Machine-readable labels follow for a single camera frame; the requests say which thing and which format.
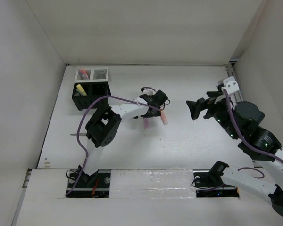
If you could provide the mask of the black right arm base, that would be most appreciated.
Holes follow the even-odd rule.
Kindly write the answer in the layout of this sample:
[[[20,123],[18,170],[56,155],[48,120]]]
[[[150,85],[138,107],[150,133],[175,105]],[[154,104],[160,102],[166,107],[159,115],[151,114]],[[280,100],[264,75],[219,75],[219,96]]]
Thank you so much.
[[[231,185],[226,185],[221,176],[229,165],[217,161],[210,169],[197,169],[193,171],[191,186],[195,188],[197,198],[239,198],[238,189]]]

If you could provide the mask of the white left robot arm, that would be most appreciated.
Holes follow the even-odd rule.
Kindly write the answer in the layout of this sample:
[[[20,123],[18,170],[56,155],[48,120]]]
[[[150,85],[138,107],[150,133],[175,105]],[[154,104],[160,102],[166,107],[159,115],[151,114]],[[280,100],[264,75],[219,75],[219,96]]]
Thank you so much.
[[[99,106],[85,126],[88,156],[79,181],[87,187],[95,183],[103,150],[113,141],[122,122],[136,117],[159,117],[167,101],[167,95],[158,90],[153,95],[141,94],[136,99],[126,100],[124,104]]]

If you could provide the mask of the red double-tip pen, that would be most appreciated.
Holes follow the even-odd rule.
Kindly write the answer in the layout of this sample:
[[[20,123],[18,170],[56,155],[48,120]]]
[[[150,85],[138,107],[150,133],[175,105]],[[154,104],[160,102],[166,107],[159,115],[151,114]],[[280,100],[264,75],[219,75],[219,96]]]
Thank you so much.
[[[78,74],[79,74],[81,80],[84,80],[84,79],[85,79],[85,76],[84,76],[84,74],[82,73],[81,69],[78,69]]]

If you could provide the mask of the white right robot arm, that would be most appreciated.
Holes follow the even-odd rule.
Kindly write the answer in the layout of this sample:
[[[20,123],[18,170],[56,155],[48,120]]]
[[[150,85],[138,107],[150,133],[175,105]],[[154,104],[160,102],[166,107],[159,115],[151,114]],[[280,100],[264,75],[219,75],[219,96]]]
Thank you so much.
[[[204,118],[214,118],[231,139],[240,139],[238,147],[259,163],[275,183],[254,178],[217,161],[208,172],[195,176],[192,184],[208,192],[225,185],[237,187],[264,200],[283,217],[283,148],[272,132],[260,126],[264,113],[247,101],[236,105],[230,99],[218,102],[218,91],[207,92],[207,95],[208,99],[186,102],[192,119],[197,119],[200,112],[206,110]]]

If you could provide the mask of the orange double-tip pen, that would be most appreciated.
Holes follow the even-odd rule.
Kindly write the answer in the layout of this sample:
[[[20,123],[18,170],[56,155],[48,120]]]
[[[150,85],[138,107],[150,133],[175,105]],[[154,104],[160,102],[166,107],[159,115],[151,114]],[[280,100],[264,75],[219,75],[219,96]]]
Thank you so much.
[[[84,79],[85,79],[85,80],[88,80],[89,77],[88,77],[87,72],[86,72],[84,69],[82,69],[81,71],[82,71],[82,75],[83,75]]]

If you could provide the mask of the yellow highlighter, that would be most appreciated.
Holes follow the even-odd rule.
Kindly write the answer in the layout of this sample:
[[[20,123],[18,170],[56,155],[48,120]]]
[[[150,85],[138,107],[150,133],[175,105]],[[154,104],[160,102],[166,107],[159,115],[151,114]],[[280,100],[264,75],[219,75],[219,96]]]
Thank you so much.
[[[81,84],[77,84],[76,89],[81,96],[87,96],[86,91],[83,89]]]

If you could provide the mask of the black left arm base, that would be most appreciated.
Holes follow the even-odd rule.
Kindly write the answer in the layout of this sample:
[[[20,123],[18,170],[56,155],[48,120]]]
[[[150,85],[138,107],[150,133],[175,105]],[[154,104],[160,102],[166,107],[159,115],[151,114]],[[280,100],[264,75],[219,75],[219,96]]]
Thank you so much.
[[[100,169],[90,176],[82,172],[75,185],[80,170],[79,166],[76,171],[68,170],[66,172],[68,179],[67,198],[109,198],[111,170]]]

